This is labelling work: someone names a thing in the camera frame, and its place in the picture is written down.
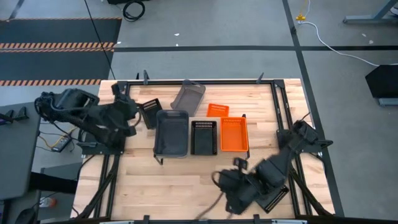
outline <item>white cable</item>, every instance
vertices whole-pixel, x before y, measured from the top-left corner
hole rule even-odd
[[[304,16],[305,18],[307,18],[308,13],[310,13],[310,6],[311,6],[311,0],[308,0],[308,11]]]
[[[321,38],[320,38],[320,36],[319,36],[318,27],[317,27],[317,25],[313,24],[312,22],[302,22],[302,21],[299,21],[298,23],[299,23],[299,24],[310,24],[310,25],[314,26],[314,27],[316,28],[316,30],[317,30],[318,40],[319,40],[323,45],[327,46],[330,50],[332,50],[332,51],[334,51],[334,52],[336,52],[336,53],[338,53],[338,54],[340,54],[340,55],[342,55],[342,56],[347,56],[347,57],[356,58],[356,59],[359,59],[359,60],[361,60],[361,61],[363,61],[363,62],[366,62],[366,63],[368,63],[368,64],[370,64],[370,65],[376,66],[376,67],[379,66],[379,65],[376,65],[376,64],[374,64],[374,63],[372,63],[372,62],[368,62],[367,60],[362,59],[362,58],[360,58],[360,57],[357,57],[357,56],[354,56],[354,55],[349,55],[349,54],[340,53],[340,52],[338,52],[337,50],[331,48],[329,45],[327,45],[324,41],[321,40]]]

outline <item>orange plastic basket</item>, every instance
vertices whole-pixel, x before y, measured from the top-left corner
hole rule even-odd
[[[207,108],[206,117],[226,117],[229,114],[229,106],[217,105],[214,103],[209,103]]]
[[[247,152],[248,127],[246,118],[221,118],[221,150],[224,152]]]

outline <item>black floor mat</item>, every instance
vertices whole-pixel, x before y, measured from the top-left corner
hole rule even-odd
[[[6,85],[6,80],[21,80],[19,83],[22,84],[24,80],[108,79],[109,65],[104,52],[101,49],[92,50],[96,51],[0,53],[0,80],[4,81],[2,85]],[[111,60],[113,52],[108,51],[107,54]]]
[[[95,19],[102,42],[118,40],[121,19]],[[90,18],[13,19],[0,21],[0,43],[99,42]]]

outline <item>wooden table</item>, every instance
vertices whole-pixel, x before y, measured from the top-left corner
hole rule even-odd
[[[285,79],[290,111],[293,121],[308,113],[300,79]],[[102,81],[98,96],[100,103],[112,103],[111,85],[115,81]],[[171,109],[180,85],[139,85],[132,86],[130,97],[138,103],[158,98],[163,109]],[[280,91],[279,104],[282,104]],[[207,85],[204,99],[196,113],[196,118],[204,118],[209,103],[229,106],[229,116],[247,116],[248,136],[251,157],[249,166],[256,165],[263,158],[278,153],[275,132],[277,120],[270,85]],[[282,110],[284,127],[287,120]],[[245,155],[235,152],[221,152],[217,156],[191,156],[183,159],[166,158],[164,165],[153,158],[155,131],[148,130],[142,121],[137,126],[137,135],[126,140],[126,150],[121,156],[118,180],[113,203],[112,220],[142,220],[150,215],[151,220],[187,220],[195,218],[208,208],[220,194],[212,183],[210,174],[214,170],[232,168],[233,157]],[[334,212],[323,164],[309,154],[301,155],[305,180],[308,188],[318,201],[331,213]],[[103,156],[96,156],[81,171],[74,207],[82,211],[97,191]],[[304,213],[302,195],[297,187],[300,210]],[[104,214],[108,193],[105,192]],[[225,219],[225,197],[205,215],[209,219]],[[232,218],[252,218],[260,214],[261,218],[293,218],[290,194],[266,214],[256,203],[242,214]]]

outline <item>concrete floor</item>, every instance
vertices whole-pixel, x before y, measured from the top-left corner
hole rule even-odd
[[[116,6],[87,0],[94,17],[121,16]],[[17,1],[2,0],[0,19],[7,19]],[[303,0],[289,0],[295,17]],[[397,24],[346,25],[345,15],[371,14],[383,1],[313,1],[308,21],[330,45],[398,45]],[[123,21],[118,47],[206,45],[293,46],[280,0],[151,0],[134,23]],[[88,17],[82,0],[25,0],[17,17]],[[297,28],[302,46],[321,45],[315,29]],[[374,63],[397,63],[398,51],[346,52]],[[308,76],[327,139],[344,214],[398,220],[396,146],[398,109],[381,108],[372,99],[364,77],[374,67],[333,52],[303,52]],[[133,79],[146,69],[156,78],[302,78],[294,51],[116,52],[112,68],[118,79]],[[41,91],[61,92],[65,86],[0,87],[0,105],[32,101]],[[92,93],[97,86],[79,86]],[[41,125],[45,132],[55,132]],[[57,137],[49,136],[50,142]],[[61,154],[36,152],[34,169],[81,161],[80,149]]]

